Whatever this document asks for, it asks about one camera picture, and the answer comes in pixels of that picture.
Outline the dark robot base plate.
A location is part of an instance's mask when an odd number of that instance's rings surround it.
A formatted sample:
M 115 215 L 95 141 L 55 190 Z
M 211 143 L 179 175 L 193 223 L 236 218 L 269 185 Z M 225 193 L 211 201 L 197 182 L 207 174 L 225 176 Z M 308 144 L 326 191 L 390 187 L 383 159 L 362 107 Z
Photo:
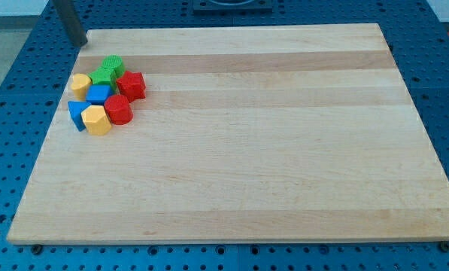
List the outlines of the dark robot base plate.
M 272 11 L 274 0 L 192 0 L 193 12 Z

